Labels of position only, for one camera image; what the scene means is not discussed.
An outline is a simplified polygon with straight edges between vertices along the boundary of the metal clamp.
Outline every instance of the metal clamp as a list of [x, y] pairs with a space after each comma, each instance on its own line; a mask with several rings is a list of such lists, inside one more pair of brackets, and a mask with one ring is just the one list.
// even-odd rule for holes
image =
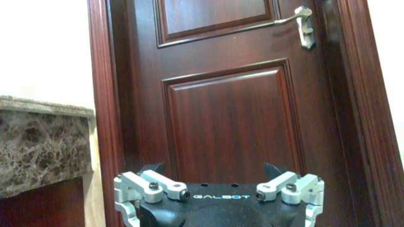
[[289, 204], [307, 203], [306, 227], [314, 227], [317, 217], [323, 213], [325, 181], [313, 174], [299, 178], [293, 172], [283, 173], [267, 183], [258, 184], [258, 199], [261, 202], [274, 201], [282, 192], [283, 202]]
[[137, 209], [131, 201], [145, 199], [147, 203], [163, 200], [163, 187], [157, 182], [149, 182], [133, 172], [119, 174], [114, 179], [115, 209], [122, 212], [125, 224], [141, 227]]
[[189, 199], [190, 192], [187, 185], [183, 182], [177, 182], [171, 180], [162, 174], [157, 173], [154, 170], [143, 171], [142, 177], [147, 181], [155, 181], [162, 185], [163, 190], [167, 193], [170, 199], [179, 201], [186, 201]]
[[314, 227], [317, 217], [323, 213], [325, 181], [317, 175], [307, 174], [298, 179], [294, 187], [283, 188], [282, 198], [290, 204], [301, 204], [301, 201], [309, 204], [306, 207], [306, 227]]
[[287, 186], [289, 183], [295, 183], [297, 180], [298, 175], [293, 172], [286, 172], [267, 183], [258, 184], [258, 200], [263, 202], [274, 201], [281, 190]]

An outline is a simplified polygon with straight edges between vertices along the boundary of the brown marble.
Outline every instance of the brown marble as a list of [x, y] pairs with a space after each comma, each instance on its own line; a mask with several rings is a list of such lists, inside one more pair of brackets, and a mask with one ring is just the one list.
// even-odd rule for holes
[[91, 172], [89, 118], [0, 110], [0, 198]]

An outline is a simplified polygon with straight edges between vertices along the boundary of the door frame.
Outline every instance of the door frame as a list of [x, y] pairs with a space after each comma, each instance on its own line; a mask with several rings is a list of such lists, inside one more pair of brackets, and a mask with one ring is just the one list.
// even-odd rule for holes
[[[97, 124], [107, 226], [122, 226], [114, 208], [114, 177], [126, 170], [119, 109], [111, 0], [89, 0]], [[404, 170], [394, 131], [367, 0], [333, 3], [339, 41], [323, 42], [337, 119], [345, 147], [357, 222], [369, 226], [403, 224]], [[327, 33], [327, 21], [321, 18]]]

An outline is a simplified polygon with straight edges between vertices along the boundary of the door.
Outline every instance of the door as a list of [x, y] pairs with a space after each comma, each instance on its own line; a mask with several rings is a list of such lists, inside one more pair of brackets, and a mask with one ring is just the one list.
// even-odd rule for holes
[[113, 3], [129, 169], [166, 162], [186, 182], [259, 183], [263, 163], [326, 180], [319, 226], [353, 226], [345, 152], [317, 46], [289, 18], [313, 0], [129, 0]]

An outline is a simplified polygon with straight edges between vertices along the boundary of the lever handle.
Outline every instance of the lever handle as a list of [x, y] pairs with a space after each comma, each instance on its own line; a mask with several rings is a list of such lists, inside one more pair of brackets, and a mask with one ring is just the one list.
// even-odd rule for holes
[[234, 33], [243, 32], [251, 29], [281, 26], [297, 20], [299, 36], [301, 36], [301, 44], [305, 48], [311, 49], [317, 44], [314, 28], [311, 26], [311, 16], [313, 16], [313, 10], [309, 7], [301, 6], [295, 9], [295, 15], [291, 16], [290, 18], [281, 19], [249, 28], [243, 28], [241, 30], [237, 30]]

